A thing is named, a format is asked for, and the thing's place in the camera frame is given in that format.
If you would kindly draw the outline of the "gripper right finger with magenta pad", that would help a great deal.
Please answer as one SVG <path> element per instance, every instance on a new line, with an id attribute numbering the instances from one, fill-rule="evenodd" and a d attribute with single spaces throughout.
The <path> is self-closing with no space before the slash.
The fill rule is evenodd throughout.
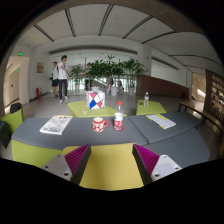
<path id="1" fill-rule="evenodd" d="M 133 145 L 132 154 L 144 185 L 181 170 L 168 155 L 159 156 L 137 144 Z"/>

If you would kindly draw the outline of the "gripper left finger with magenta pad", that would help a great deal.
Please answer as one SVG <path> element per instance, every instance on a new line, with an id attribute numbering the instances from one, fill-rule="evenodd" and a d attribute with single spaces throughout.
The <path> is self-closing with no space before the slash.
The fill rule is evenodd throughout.
<path id="1" fill-rule="evenodd" d="M 90 155 L 91 145 L 86 144 L 66 155 L 57 154 L 42 169 L 79 185 Z"/>

